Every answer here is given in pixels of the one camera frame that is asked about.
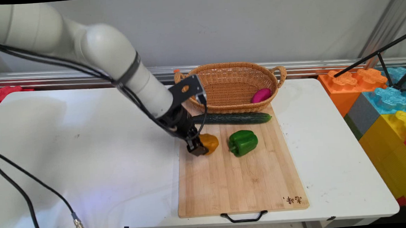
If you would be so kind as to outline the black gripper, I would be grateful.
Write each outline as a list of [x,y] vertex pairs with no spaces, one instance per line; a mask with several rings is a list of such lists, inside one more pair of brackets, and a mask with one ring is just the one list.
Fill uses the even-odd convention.
[[183,105],[170,109],[158,121],[169,131],[170,135],[186,140],[187,151],[194,156],[206,155],[209,150],[199,138],[200,129],[197,129],[191,114]]

